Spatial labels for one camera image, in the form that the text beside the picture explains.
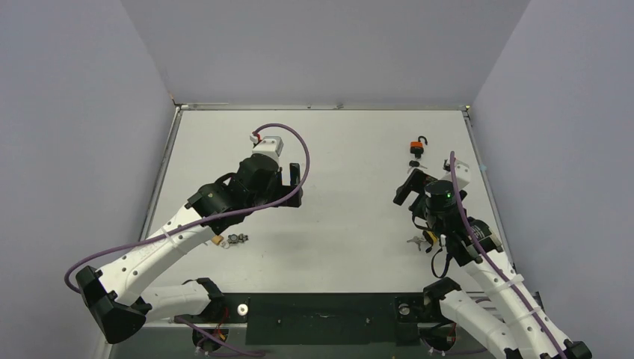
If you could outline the black-headed keys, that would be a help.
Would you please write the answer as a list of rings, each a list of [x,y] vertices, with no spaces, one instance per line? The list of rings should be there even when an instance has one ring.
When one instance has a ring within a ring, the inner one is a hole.
[[[423,165],[422,165],[419,161],[417,161],[417,160],[410,160],[410,161],[408,162],[408,167],[409,167],[410,169],[414,169],[414,168],[423,168],[423,169],[426,169],[426,166],[423,166]]]

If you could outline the silver keys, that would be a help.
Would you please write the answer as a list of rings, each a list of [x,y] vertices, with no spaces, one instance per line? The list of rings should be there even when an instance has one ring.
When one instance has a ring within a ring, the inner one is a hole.
[[[414,243],[416,244],[418,251],[422,250],[422,244],[425,242],[425,240],[422,237],[418,237],[418,236],[414,236],[412,239],[408,239],[406,241],[406,243]]]

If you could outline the orange padlock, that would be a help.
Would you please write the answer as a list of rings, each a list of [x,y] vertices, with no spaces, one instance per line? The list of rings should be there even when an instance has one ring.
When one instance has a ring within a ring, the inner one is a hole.
[[[415,141],[410,143],[410,154],[415,159],[421,159],[427,145],[428,139],[424,135],[420,135]]]

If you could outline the yellow padlock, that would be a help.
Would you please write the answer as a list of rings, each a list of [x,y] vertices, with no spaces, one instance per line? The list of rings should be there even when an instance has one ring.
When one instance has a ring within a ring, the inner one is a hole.
[[[425,242],[428,244],[428,247],[425,249],[425,252],[430,253],[433,250],[434,246],[437,244],[438,239],[431,231],[427,231],[427,230],[423,231],[422,235]]]

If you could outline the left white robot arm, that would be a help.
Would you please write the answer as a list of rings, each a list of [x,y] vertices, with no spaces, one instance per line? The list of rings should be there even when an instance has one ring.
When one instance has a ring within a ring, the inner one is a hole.
[[[76,273],[84,304],[106,341],[121,343],[145,324],[168,317],[199,316],[213,322],[223,311],[223,293],[207,277],[175,286],[154,287],[153,281],[188,252],[219,236],[255,211],[270,207],[298,208],[308,169],[289,166],[291,182],[272,158],[253,154],[238,170],[202,185],[149,239],[125,246],[126,254],[97,269]]]

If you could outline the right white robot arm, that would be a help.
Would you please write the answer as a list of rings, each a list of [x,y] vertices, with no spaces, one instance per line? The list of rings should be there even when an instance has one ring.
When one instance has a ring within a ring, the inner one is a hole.
[[[433,234],[449,260],[482,289],[497,311],[489,313],[448,276],[422,291],[423,313],[463,328],[495,358],[591,358],[583,341],[573,341],[552,322],[523,283],[501,241],[490,226],[469,217],[462,204],[470,170],[459,165],[436,179],[420,169],[410,172],[396,189],[394,204],[409,206],[413,220],[422,219],[424,233]]]

